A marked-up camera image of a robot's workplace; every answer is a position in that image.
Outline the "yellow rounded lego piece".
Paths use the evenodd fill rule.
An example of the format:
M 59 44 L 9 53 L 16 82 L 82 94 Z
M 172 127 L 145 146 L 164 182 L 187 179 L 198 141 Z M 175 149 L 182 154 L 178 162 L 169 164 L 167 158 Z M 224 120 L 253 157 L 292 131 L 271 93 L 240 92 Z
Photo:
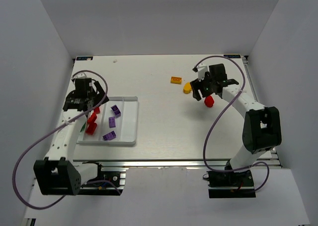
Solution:
M 189 94 L 192 91 L 191 84 L 187 82 L 183 87 L 183 93 Z

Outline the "red sloped lego brick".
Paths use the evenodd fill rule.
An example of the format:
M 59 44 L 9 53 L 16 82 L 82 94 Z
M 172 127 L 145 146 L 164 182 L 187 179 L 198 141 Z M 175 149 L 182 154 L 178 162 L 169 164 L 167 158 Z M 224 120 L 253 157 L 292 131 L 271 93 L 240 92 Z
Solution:
M 99 107 L 96 107 L 93 111 L 94 111 L 95 114 L 99 114 L 100 113 Z

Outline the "orange 2x3 lego brick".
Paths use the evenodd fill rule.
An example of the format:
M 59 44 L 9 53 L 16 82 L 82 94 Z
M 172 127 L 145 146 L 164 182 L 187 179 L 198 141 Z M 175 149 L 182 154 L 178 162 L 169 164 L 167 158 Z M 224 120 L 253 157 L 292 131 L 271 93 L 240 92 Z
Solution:
M 182 78 L 181 77 L 172 76 L 171 79 L 170 79 L 170 83 L 182 84 Z

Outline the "red rounded lego piece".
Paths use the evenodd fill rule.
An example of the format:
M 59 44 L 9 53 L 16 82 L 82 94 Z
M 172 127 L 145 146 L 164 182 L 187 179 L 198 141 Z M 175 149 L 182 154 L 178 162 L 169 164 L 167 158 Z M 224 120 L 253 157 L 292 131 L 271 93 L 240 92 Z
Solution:
M 214 103 L 215 103 L 214 99 L 213 99 L 213 97 L 211 95 L 205 97 L 205 99 L 204 99 L 205 106 L 207 106 L 208 108 L 212 108 Z

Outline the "purple paw print lego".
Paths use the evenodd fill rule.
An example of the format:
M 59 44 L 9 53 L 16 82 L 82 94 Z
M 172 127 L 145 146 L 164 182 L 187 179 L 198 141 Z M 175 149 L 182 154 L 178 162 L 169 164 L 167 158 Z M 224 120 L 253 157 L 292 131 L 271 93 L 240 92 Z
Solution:
M 115 117 L 120 117 L 121 116 L 121 111 L 119 110 L 117 105 L 111 106 L 111 110 L 114 113 Z

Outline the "red 2x4 lego brick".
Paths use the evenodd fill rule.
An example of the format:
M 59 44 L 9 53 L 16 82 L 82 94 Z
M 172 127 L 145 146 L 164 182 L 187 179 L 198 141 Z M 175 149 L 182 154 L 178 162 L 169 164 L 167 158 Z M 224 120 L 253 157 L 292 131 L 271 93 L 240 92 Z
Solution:
M 90 136 L 92 136 L 92 135 L 94 135 L 96 128 L 97 128 L 97 124 L 96 123 L 91 123 L 91 124 L 88 125 L 85 133 L 90 135 Z

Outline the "red curved lego brick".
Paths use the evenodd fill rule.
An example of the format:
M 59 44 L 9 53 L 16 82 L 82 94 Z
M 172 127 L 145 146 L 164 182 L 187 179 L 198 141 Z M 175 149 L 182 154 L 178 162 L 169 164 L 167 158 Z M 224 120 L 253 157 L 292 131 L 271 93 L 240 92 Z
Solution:
M 92 124 L 95 124 L 95 121 L 97 119 L 97 114 L 95 112 L 93 112 L 89 118 L 87 119 L 87 124 L 90 126 Z

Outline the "purple lego brick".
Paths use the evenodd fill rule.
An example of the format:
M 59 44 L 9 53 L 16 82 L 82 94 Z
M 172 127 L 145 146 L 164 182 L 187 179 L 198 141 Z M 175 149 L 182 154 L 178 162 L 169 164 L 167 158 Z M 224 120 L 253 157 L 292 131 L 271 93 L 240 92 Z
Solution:
M 116 127 L 116 118 L 115 117 L 109 117 L 108 118 L 108 124 L 109 124 L 109 128 L 115 128 Z

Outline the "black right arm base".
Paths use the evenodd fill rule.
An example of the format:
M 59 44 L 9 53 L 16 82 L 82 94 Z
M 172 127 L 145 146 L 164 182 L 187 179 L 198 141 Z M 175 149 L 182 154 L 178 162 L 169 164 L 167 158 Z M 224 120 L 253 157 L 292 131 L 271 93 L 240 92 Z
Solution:
M 255 198 L 251 171 L 221 173 L 208 171 L 208 193 L 210 199 Z

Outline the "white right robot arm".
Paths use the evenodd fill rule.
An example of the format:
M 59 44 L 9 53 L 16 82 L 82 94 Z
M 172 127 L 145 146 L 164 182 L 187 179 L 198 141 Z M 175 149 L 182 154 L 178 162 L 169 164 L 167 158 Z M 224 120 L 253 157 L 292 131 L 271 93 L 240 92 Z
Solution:
M 235 79 L 228 78 L 223 64 L 200 64 L 194 71 L 198 77 L 190 83 L 193 98 L 199 101 L 216 94 L 244 119 L 243 145 L 229 160 L 225 168 L 227 171 L 247 171 L 266 151 L 281 144 L 280 114 L 276 107 L 266 107 L 244 92 L 243 86 Z

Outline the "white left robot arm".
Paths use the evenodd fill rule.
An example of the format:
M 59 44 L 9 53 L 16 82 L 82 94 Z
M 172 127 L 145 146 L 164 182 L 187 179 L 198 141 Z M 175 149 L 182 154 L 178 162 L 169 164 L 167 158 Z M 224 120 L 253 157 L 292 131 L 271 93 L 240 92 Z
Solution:
M 98 177 L 98 164 L 73 164 L 75 146 L 80 131 L 87 123 L 92 107 L 108 101 L 97 81 L 90 77 L 74 79 L 75 89 L 65 100 L 61 123 L 43 160 L 37 160 L 33 169 L 43 195 L 77 195 L 81 186 Z

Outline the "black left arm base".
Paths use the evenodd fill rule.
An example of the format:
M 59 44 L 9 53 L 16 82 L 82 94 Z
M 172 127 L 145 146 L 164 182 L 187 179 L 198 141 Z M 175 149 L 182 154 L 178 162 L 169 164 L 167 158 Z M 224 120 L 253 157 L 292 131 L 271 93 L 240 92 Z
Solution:
M 126 170 L 106 167 L 99 162 L 84 162 L 79 170 L 82 180 L 78 195 L 120 196 L 123 192 Z

